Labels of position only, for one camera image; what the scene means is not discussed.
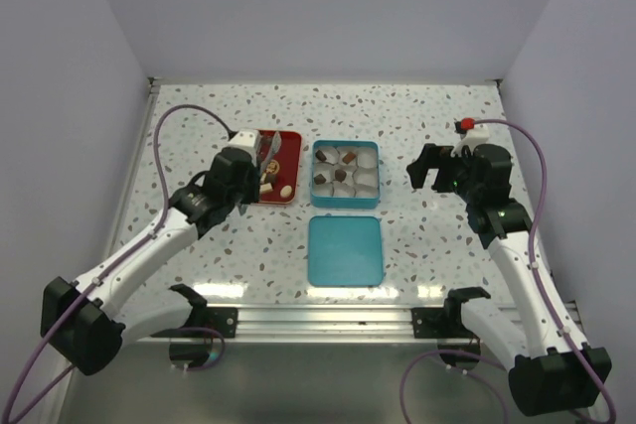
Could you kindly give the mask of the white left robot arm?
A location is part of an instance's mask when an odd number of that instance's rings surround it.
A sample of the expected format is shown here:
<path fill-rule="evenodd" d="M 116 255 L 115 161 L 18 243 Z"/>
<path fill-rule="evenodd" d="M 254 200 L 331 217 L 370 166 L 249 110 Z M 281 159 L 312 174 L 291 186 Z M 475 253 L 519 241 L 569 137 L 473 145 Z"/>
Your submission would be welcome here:
<path fill-rule="evenodd" d="M 130 296 L 180 251 L 223 223 L 233 210 L 257 201 L 261 161 L 254 145 L 231 142 L 218 153 L 203 183 L 188 183 L 133 240 L 69 282 L 51 281 L 43 293 L 40 334 L 85 375 L 103 370 L 133 335 L 118 313 Z"/>

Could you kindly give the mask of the milk chocolate rectangular piece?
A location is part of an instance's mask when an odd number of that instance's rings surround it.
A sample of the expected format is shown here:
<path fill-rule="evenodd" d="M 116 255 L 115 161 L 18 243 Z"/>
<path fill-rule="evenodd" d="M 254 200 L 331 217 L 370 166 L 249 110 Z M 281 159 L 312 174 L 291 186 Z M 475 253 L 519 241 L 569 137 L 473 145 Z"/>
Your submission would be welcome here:
<path fill-rule="evenodd" d="M 354 152 L 349 152 L 342 158 L 342 160 L 344 164 L 350 164 L 356 159 L 356 157 L 357 155 Z"/>

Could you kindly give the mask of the dark square ridged chocolate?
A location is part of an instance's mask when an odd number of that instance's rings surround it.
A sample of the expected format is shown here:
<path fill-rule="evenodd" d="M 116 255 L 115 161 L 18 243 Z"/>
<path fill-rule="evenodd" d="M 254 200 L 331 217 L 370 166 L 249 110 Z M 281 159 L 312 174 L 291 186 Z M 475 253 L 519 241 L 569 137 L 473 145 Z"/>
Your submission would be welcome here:
<path fill-rule="evenodd" d="M 336 170 L 334 173 L 334 178 L 339 182 L 344 182 L 347 178 L 347 172 L 341 169 Z"/>

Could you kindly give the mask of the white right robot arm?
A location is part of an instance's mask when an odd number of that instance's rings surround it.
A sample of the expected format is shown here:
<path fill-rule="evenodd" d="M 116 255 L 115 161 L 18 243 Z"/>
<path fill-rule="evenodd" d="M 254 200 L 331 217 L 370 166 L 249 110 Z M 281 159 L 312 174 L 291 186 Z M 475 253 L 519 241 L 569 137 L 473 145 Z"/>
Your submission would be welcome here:
<path fill-rule="evenodd" d="M 429 171 L 435 192 L 454 193 L 466 204 L 468 224 L 497 265 L 521 323 L 514 325 L 480 287 L 452 290 L 444 301 L 448 334 L 477 336 L 508 373 L 518 409 L 526 416 L 592 406 L 612 367 L 608 352 L 594 348 L 574 323 L 541 257 L 530 254 L 532 221 L 511 196 L 512 159 L 507 149 L 481 144 L 454 153 L 424 145 L 407 167 L 414 188 Z"/>

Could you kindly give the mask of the metal tongs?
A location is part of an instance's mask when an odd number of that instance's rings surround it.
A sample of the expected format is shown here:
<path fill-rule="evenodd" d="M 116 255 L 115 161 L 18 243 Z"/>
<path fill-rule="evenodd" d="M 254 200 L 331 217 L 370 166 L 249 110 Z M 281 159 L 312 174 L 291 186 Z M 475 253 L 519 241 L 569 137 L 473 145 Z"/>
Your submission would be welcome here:
<path fill-rule="evenodd" d="M 259 170 L 264 173 L 267 166 L 278 153 L 282 145 L 282 138 L 280 132 L 275 130 L 272 134 L 261 135 L 259 150 L 257 154 Z"/>

